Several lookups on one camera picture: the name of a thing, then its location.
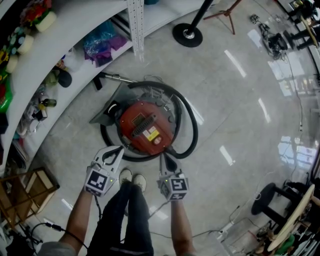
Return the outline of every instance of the plastic bag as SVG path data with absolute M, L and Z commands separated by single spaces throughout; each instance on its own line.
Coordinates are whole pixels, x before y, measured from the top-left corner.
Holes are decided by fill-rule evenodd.
M 108 40 L 116 35 L 110 20 L 107 20 L 84 37 L 83 48 L 85 53 L 93 57 L 110 48 Z
M 127 39 L 117 34 L 111 21 L 107 20 L 84 37 L 84 58 L 95 61 L 100 67 L 112 61 L 111 48 L 117 51 L 124 46 Z

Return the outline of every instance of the shelf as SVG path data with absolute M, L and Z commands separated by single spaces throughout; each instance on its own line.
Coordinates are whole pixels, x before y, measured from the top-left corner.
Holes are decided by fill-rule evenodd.
M 115 60 L 132 46 L 132 42 L 128 41 L 119 50 L 112 50 L 112 58 Z M 36 133 L 28 135 L 24 139 L 24 148 L 30 158 L 28 163 L 26 163 L 26 169 L 29 168 L 43 140 L 67 106 L 81 92 L 81 90 L 85 88 L 86 85 L 110 63 L 112 63 L 112 61 L 101 67 L 96 67 L 96 65 L 92 64 L 90 60 L 85 60 L 80 70 L 75 73 L 71 73 L 72 83 L 69 87 L 64 88 L 59 84 L 56 85 L 56 88 L 54 88 L 57 90 L 57 92 L 54 93 L 56 95 L 54 99 L 57 100 L 56 106 L 47 108 L 48 117 L 39 124 Z
M 160 0 L 153 5 L 144 5 L 143 35 L 146 37 L 164 25 L 200 9 L 203 3 L 204 0 Z
M 15 1 L 16 0 L 3 0 L 2 3 L 0 3 L 0 20 L 9 10 L 9 8 L 14 4 Z
M 13 99 L 6 113 L 9 126 L 1 135 L 4 153 L 0 171 L 5 168 L 19 120 L 46 75 L 86 34 L 127 8 L 125 0 L 55 0 L 52 4 L 56 21 L 45 32 L 36 34 L 31 50 L 19 56 L 10 76 Z

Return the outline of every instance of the vacuum handle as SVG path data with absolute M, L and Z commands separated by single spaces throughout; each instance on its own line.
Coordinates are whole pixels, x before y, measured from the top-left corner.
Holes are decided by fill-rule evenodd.
M 126 82 L 126 83 L 137 83 L 138 81 L 135 81 L 135 80 L 131 80 L 129 78 L 126 78 L 126 77 L 123 77 L 123 76 L 120 76 L 118 74 L 108 74 L 108 73 L 105 73 L 105 72 L 100 72 L 98 74 L 98 76 L 100 78 L 109 78 L 111 80 L 116 80 L 116 81 L 122 81 L 122 82 Z

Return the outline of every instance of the tiled floor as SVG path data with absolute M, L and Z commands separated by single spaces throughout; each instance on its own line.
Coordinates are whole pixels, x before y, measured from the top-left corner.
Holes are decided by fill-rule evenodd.
M 230 1 L 221 0 L 209 12 L 225 9 Z M 203 118 L 199 124 L 199 141 L 193 154 L 182 160 L 182 167 L 189 177 L 190 192 L 184 204 L 193 234 L 221 229 L 231 218 L 234 222 L 249 217 L 257 225 L 267 222 L 263 215 L 252 216 L 250 208 L 256 191 L 275 182 L 281 186 L 285 179 L 302 180 L 311 167 L 318 146 L 319 117 L 310 113 L 316 108 L 315 69 L 307 50 L 288 50 L 292 65 L 292 79 L 288 60 L 273 60 L 261 40 L 257 25 L 249 16 L 257 14 L 274 33 L 285 29 L 295 33 L 293 26 L 274 1 L 259 1 L 266 12 L 253 0 L 243 0 L 232 13 L 236 35 L 224 16 L 220 19 L 201 21 L 203 43 L 197 48 L 186 48 L 173 40 L 174 25 L 190 22 L 194 13 L 164 26 L 145 39 L 144 62 L 133 53 L 126 52 L 112 63 L 107 71 L 143 80 L 145 75 L 157 75 L 179 90 Z M 47 218 L 65 226 L 70 210 L 62 199 L 73 205 L 82 189 L 86 167 L 95 153 L 105 147 L 97 124 L 89 120 L 103 107 L 117 88 L 118 83 L 105 81 L 99 92 L 89 84 L 70 104 L 43 142 L 38 158 L 55 174 L 61 188 L 49 202 L 39 220 Z M 303 114 L 300 113 L 301 100 Z M 175 147 L 186 148 L 182 138 L 191 140 L 188 120 Z M 148 180 L 145 198 L 153 211 L 164 201 L 156 180 L 159 160 L 144 163 L 123 161 L 121 167 L 143 173 Z M 101 198 L 104 206 L 118 191 L 115 184 Z M 286 200 L 276 198 L 274 207 L 283 210 Z M 229 215 L 241 206 L 230 218 Z M 85 243 L 90 243 L 97 225 L 98 210 L 94 203 Z M 170 207 L 164 206 L 161 214 L 149 221 L 152 232 L 170 235 Z M 253 237 L 247 232 L 256 231 L 244 219 L 229 230 L 226 240 L 231 250 L 248 250 Z M 61 233 L 40 227 L 44 241 L 58 240 Z M 212 236 L 194 239 L 199 255 L 215 255 L 219 251 Z M 152 235 L 155 255 L 173 255 L 171 241 Z

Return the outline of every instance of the wrist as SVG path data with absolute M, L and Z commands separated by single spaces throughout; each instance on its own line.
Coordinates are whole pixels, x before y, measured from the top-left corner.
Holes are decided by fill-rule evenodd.
M 81 192 L 80 192 L 82 195 L 84 195 L 84 196 L 86 196 L 86 197 L 92 197 L 93 196 L 93 194 L 91 194 L 90 192 L 88 192 L 88 191 L 85 191 L 85 188 L 83 187 L 82 188 L 82 190 L 81 190 Z
M 171 205 L 172 206 L 183 206 L 184 203 L 182 200 L 175 200 L 175 201 L 171 201 Z

